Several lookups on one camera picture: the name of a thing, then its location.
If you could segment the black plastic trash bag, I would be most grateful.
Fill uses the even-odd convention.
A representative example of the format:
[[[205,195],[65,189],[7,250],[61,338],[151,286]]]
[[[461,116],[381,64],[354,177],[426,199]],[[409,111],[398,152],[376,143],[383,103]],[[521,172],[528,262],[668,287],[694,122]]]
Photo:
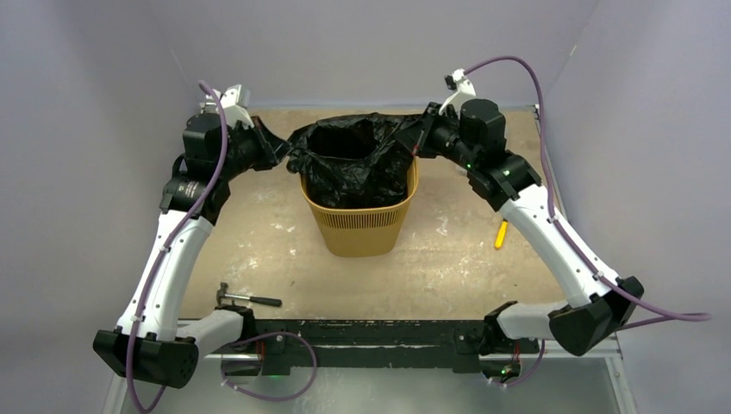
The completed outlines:
[[[411,152],[395,139],[418,115],[369,113],[320,119],[289,137],[286,169],[305,182],[315,204],[341,210],[401,203]]]

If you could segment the yellow plastic trash bin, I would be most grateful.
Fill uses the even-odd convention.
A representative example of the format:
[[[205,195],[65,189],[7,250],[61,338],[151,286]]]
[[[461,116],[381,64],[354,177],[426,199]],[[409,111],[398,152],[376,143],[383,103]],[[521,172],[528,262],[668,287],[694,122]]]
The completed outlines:
[[[413,161],[407,173],[407,196],[402,202],[386,207],[339,210],[312,201],[305,179],[300,179],[302,194],[327,249],[336,256],[348,258],[387,254],[395,247],[418,183],[418,162]]]

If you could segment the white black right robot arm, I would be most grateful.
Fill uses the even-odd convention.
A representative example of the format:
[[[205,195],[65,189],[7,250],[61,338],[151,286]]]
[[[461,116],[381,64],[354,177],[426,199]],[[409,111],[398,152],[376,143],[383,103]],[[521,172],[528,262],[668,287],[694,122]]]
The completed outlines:
[[[644,287],[600,260],[555,209],[553,191],[529,162],[507,148],[506,118],[488,99],[440,112],[430,103],[395,134],[415,157],[444,157],[466,171],[472,190],[528,241],[564,294],[551,304],[508,302],[486,315],[481,354],[517,340],[556,341],[582,356],[628,321]]]

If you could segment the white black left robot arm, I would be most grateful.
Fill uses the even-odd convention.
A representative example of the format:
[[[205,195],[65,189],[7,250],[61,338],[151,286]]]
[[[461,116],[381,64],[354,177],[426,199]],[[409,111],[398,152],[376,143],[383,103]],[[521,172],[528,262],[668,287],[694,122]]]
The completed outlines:
[[[140,283],[112,330],[100,329],[94,351],[119,376],[181,388],[198,361],[226,345],[237,353],[257,341],[253,311],[219,304],[205,318],[179,327],[184,293],[211,235],[229,183],[247,171],[270,170],[289,150],[259,116],[221,125],[217,113],[192,116],[182,134],[184,152],[163,189],[153,250]]]

